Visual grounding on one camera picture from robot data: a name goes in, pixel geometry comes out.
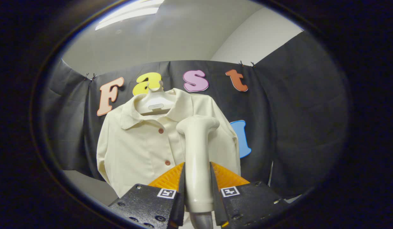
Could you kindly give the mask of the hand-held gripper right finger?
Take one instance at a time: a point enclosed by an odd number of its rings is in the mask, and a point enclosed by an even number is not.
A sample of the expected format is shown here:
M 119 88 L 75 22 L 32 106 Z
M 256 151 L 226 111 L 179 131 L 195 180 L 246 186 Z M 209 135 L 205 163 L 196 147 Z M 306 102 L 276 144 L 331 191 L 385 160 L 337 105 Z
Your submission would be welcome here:
M 249 182 L 210 163 L 215 224 L 222 229 L 256 229 L 268 224 L 289 204 L 262 181 Z

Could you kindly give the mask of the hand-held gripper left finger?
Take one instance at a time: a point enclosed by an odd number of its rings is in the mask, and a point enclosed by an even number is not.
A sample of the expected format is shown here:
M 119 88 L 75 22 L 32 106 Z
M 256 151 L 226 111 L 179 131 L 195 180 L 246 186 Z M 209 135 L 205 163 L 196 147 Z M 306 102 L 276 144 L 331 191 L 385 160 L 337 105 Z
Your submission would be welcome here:
M 178 229 L 185 212 L 185 163 L 149 185 L 135 184 L 109 207 L 130 222 L 152 229 Z

